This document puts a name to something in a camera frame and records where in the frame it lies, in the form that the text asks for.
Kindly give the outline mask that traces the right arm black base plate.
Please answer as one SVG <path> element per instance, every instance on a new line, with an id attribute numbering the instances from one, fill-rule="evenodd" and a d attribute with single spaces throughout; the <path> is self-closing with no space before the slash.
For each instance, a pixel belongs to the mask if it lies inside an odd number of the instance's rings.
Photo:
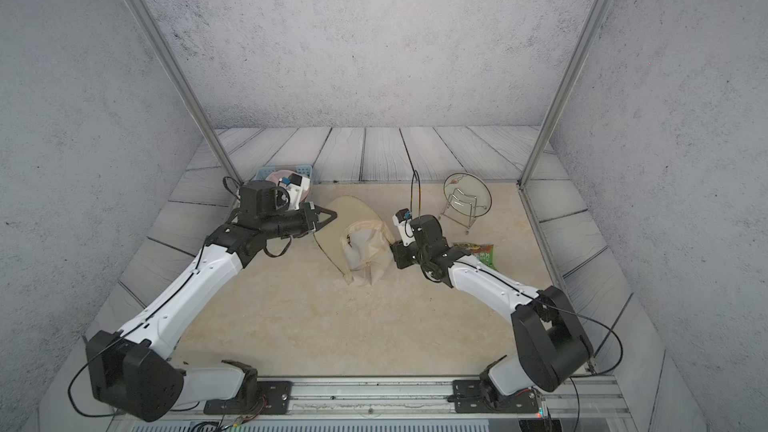
<path id="1" fill-rule="evenodd" d="M 511 395 L 498 392 L 489 380 L 461 379 L 452 382 L 452 393 L 446 398 L 459 414 L 534 414 L 541 405 L 533 389 L 523 389 Z"/>

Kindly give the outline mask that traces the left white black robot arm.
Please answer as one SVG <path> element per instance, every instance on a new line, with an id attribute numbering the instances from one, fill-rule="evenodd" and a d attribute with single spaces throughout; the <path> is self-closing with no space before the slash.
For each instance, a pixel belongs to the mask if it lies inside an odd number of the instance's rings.
<path id="1" fill-rule="evenodd" d="M 264 404 L 255 368 L 235 360 L 176 368 L 170 358 L 206 304 L 271 239 L 293 241 L 321 230 L 337 213 L 293 200 L 269 181 L 239 189 L 240 205 L 209 234 L 190 265 L 150 305 L 115 332 L 99 331 L 85 347 L 95 400 L 145 422 L 200 402 L 207 414 L 257 413 Z"/>

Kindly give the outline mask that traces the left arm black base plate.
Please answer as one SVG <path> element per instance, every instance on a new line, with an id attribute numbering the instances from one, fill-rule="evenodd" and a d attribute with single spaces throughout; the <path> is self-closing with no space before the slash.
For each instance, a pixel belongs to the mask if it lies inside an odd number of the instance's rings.
<path id="1" fill-rule="evenodd" d="M 285 415 L 293 383 L 284 380 L 249 379 L 234 398 L 207 401 L 205 415 Z"/>

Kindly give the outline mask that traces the beige baseball cap black logo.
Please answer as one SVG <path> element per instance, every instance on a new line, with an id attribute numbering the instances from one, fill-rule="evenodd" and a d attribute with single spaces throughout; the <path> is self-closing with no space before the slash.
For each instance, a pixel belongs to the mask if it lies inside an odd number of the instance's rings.
<path id="1" fill-rule="evenodd" d="M 348 285 L 373 285 L 393 267 L 390 228 L 367 204 L 341 196 L 327 206 L 337 213 L 329 225 L 315 233 L 326 257 Z"/>

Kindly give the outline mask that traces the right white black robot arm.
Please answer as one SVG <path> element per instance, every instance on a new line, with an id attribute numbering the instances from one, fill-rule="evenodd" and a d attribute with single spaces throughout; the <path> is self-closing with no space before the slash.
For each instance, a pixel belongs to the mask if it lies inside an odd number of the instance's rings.
<path id="1" fill-rule="evenodd" d="M 398 268 L 419 266 L 427 280 L 469 294 L 512 326 L 516 354 L 480 374 L 487 401 L 530 389 L 553 392 L 592 358 L 593 345 L 561 289 L 539 290 L 486 266 L 468 249 L 449 244 L 432 215 L 414 217 L 402 209 L 392 220 L 400 235 L 391 246 Z"/>

